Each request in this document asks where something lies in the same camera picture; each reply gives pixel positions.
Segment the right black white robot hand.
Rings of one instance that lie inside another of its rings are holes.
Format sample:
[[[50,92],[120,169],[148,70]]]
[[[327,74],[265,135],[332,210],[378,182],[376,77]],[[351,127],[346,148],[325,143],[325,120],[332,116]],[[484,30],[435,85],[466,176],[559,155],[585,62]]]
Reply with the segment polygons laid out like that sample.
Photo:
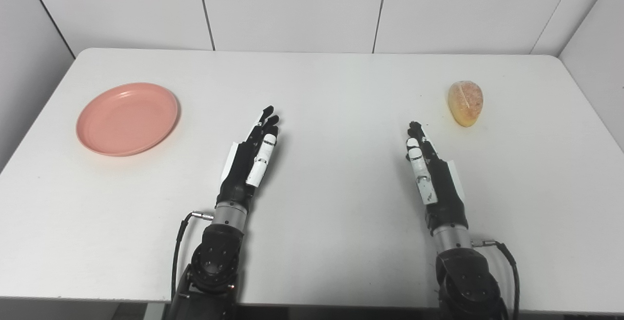
[[[444,226],[468,228],[464,202],[455,184],[450,162],[439,157],[421,123],[410,122],[407,134],[406,158],[426,207],[425,221],[430,235]]]

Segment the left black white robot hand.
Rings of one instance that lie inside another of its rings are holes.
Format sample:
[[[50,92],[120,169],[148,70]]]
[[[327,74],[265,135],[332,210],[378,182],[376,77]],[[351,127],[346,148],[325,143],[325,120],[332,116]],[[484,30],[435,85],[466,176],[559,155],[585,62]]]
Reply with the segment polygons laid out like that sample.
[[[221,173],[216,203],[234,202],[248,208],[261,184],[278,142],[279,116],[274,107],[263,109],[243,142],[234,142]]]

